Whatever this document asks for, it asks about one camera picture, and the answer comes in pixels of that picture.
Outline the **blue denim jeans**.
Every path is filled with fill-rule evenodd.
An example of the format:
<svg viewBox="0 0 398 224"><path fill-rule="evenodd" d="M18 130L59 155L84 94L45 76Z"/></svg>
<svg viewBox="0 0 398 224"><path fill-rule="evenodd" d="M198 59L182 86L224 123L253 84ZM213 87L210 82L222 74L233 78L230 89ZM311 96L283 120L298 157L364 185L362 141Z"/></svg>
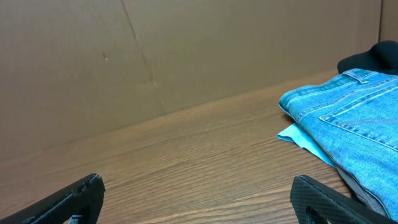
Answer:
<svg viewBox="0 0 398 224"><path fill-rule="evenodd" d="M397 76L351 69L279 106L397 220Z"/></svg>

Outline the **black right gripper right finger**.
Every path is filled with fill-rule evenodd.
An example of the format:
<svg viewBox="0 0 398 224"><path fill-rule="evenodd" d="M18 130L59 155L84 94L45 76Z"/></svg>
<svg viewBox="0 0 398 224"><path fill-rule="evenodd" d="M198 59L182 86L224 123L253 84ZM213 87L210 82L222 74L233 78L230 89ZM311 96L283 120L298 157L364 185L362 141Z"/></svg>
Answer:
<svg viewBox="0 0 398 224"><path fill-rule="evenodd" d="M290 202L300 224L397 224L307 175L294 177Z"/></svg>

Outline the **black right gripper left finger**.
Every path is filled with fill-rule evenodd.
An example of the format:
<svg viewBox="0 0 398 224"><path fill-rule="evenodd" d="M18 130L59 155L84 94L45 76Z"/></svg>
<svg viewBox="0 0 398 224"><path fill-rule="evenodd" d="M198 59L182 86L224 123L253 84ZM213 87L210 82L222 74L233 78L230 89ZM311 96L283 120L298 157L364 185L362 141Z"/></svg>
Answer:
<svg viewBox="0 0 398 224"><path fill-rule="evenodd" d="M104 202L101 176L90 174L1 220L2 224L96 224Z"/></svg>

